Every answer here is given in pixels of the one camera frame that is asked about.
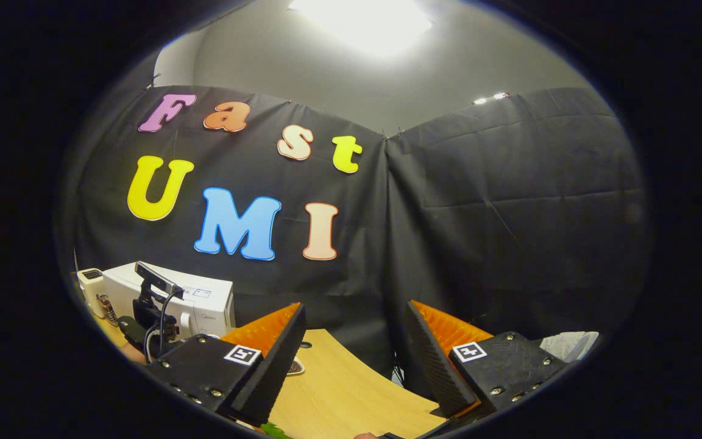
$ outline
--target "orange soft pad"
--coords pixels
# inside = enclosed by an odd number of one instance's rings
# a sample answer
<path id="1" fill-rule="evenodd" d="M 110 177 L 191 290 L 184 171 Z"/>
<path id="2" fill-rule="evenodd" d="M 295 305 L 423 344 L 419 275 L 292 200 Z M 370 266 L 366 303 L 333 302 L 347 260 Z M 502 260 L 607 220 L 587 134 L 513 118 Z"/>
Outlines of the orange soft pad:
<path id="1" fill-rule="evenodd" d="M 270 348 L 278 340 L 278 336 L 281 335 L 283 328 L 286 327 L 298 308 L 300 308 L 299 302 L 292 303 L 284 309 L 271 312 L 261 319 L 256 319 L 248 325 L 231 331 L 221 339 L 232 344 L 241 344 L 247 348 L 259 349 L 262 356 L 267 357 Z"/>
<path id="2" fill-rule="evenodd" d="M 432 335 L 435 336 L 435 340 L 438 341 L 441 350 L 447 357 L 454 346 L 470 343 L 471 341 L 482 341 L 492 337 L 492 334 L 480 330 L 470 323 L 462 322 L 457 317 L 432 308 L 432 306 L 418 303 L 415 300 L 410 302 L 413 303 L 421 317 L 427 322 Z"/>

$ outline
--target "black border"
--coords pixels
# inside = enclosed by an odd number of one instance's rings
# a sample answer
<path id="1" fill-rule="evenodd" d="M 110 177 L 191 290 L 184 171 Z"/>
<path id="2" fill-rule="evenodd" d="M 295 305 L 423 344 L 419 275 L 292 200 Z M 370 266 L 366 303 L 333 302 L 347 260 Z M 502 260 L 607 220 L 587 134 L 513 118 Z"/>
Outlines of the black border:
<path id="1" fill-rule="evenodd" d="M 234 437 L 133 373 L 58 294 L 50 199 L 67 145 L 109 84 L 231 3 L 0 2 L 2 433 Z M 487 3 L 560 41 L 622 117 L 657 241 L 640 302 L 607 348 L 474 433 L 702 437 L 702 2 Z"/>

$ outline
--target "letter m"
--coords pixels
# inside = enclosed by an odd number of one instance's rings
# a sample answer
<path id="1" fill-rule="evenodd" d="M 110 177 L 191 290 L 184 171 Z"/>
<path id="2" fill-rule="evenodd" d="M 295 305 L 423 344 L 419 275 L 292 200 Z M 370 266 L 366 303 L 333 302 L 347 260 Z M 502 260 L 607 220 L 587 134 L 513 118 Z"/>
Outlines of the letter m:
<path id="1" fill-rule="evenodd" d="M 194 242 L 198 252 L 215 254 L 221 245 L 216 241 L 216 231 L 220 231 L 226 253 L 233 255 L 243 237 L 248 236 L 245 247 L 240 250 L 244 258 L 270 261 L 275 258 L 270 245 L 272 223 L 275 214 L 281 210 L 281 202 L 275 198 L 259 197 L 248 206 L 242 216 L 237 216 L 232 192 L 220 187 L 207 187 L 202 192 L 207 200 L 202 235 Z"/>

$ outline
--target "table surface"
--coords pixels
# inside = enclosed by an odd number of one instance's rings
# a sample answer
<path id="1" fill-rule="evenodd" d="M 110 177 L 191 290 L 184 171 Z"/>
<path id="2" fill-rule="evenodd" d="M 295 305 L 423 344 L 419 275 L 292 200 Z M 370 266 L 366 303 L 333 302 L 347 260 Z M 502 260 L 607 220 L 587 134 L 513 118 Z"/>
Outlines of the table surface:
<path id="1" fill-rule="evenodd" d="M 119 328 L 94 319 L 113 344 L 126 344 Z M 292 439 L 353 439 L 361 433 L 413 439 L 445 422 L 430 414 L 437 402 L 382 377 L 326 330 L 307 330 L 303 340 L 313 345 L 296 355 L 305 372 L 285 378 L 270 413 L 270 422 Z"/>

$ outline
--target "ceiling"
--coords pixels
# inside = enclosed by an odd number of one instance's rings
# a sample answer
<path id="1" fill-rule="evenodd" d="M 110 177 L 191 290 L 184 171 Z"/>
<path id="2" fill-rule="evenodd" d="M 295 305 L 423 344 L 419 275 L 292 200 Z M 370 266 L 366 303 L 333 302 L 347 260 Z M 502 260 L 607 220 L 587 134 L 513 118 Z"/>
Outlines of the ceiling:
<path id="1" fill-rule="evenodd" d="M 154 84 L 292 99 L 387 137 L 501 91 L 590 87 L 517 22 L 468 2 L 417 0 L 432 28 L 387 58 L 345 44 L 289 10 L 291 2 L 251 2 L 173 41 L 159 55 Z M 338 23 L 337 32 L 368 25 Z"/>

